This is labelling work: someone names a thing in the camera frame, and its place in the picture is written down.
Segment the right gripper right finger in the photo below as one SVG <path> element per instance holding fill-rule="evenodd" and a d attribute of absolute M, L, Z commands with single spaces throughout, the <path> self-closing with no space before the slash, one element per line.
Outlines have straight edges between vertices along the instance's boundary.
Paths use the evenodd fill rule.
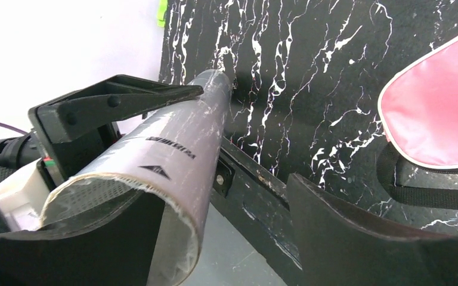
<path fill-rule="evenodd" d="M 458 235 L 376 216 L 296 173 L 286 190 L 304 285 L 458 285 Z"/>

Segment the white shuttlecock tube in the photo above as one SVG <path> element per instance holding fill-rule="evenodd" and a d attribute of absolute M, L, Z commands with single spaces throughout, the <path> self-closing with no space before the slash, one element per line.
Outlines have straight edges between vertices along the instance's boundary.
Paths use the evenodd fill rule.
<path fill-rule="evenodd" d="M 163 107 L 117 141 L 47 198 L 41 224 L 81 217 L 131 191 L 146 200 L 133 228 L 151 222 L 160 209 L 148 285 L 178 285 L 195 268 L 203 242 L 209 200 L 221 148 L 232 82 L 205 70 L 191 86 L 203 93 Z"/>

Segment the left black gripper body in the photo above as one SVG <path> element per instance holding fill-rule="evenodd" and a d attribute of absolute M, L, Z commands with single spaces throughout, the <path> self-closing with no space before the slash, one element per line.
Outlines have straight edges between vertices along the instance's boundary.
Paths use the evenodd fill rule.
<path fill-rule="evenodd" d="M 53 144 L 43 132 L 20 131 L 19 137 L 0 139 L 0 183 L 21 167 L 39 159 L 38 170 L 50 193 L 119 139 L 110 123 L 67 143 Z M 11 231 L 0 212 L 0 233 Z"/>

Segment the pink racket bag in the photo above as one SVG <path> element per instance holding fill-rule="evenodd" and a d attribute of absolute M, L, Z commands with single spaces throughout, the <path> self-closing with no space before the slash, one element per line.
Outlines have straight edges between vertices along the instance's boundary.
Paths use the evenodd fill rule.
<path fill-rule="evenodd" d="M 458 189 L 395 183 L 404 158 L 424 169 L 458 173 L 458 36 L 397 73 L 377 103 L 388 145 L 377 160 L 377 178 L 395 201 L 458 210 Z"/>

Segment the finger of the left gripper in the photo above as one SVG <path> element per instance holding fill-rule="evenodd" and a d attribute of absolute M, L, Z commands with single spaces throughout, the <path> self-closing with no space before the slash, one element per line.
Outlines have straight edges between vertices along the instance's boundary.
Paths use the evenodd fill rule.
<path fill-rule="evenodd" d="M 119 74 L 29 110 L 33 128 L 53 144 L 72 142 L 112 122 L 203 94 L 199 85 L 167 85 Z"/>

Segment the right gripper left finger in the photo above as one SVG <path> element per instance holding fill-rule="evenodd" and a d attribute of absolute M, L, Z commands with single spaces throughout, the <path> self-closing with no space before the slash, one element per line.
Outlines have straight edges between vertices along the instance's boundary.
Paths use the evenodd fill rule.
<path fill-rule="evenodd" d="M 164 206 L 131 191 L 38 231 L 0 234 L 0 285 L 146 285 Z"/>

